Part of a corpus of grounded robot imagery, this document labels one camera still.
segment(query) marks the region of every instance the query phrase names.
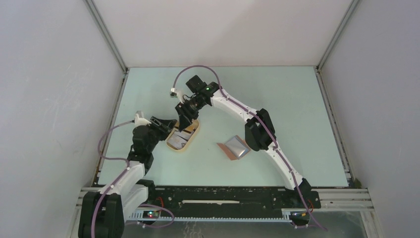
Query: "light blue table surface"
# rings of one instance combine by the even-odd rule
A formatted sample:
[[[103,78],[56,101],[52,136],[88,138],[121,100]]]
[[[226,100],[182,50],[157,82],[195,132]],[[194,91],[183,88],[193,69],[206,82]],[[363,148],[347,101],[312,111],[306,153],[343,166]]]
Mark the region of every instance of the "light blue table surface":
[[[146,117],[177,119],[177,99],[169,92],[180,67],[131,68],[115,124],[132,120],[137,110]],[[277,140],[284,153],[312,186],[347,186],[347,180],[331,125],[312,67],[214,67],[223,88],[242,103],[265,108],[271,116]],[[203,81],[216,81],[203,68],[186,71],[177,88],[187,95],[185,82],[197,74]],[[284,186],[270,157],[252,151],[231,161],[216,145],[234,135],[245,138],[244,124],[220,109],[205,106],[198,118],[201,128],[189,148],[170,150],[160,142],[153,151],[154,162],[145,179],[156,185]],[[133,124],[116,129],[106,155],[127,157],[132,144]],[[105,161],[99,184],[111,182],[124,162]]]

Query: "wall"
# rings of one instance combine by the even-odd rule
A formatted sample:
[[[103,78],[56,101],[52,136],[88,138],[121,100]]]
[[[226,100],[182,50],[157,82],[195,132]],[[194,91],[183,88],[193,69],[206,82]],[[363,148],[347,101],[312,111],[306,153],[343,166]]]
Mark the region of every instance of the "wall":
[[[3,0],[0,22],[0,237],[65,237],[122,71],[82,0]]]
[[[97,0],[128,66],[316,65],[351,0]]]
[[[419,9],[418,0],[362,1],[322,70],[388,238],[419,237]]]

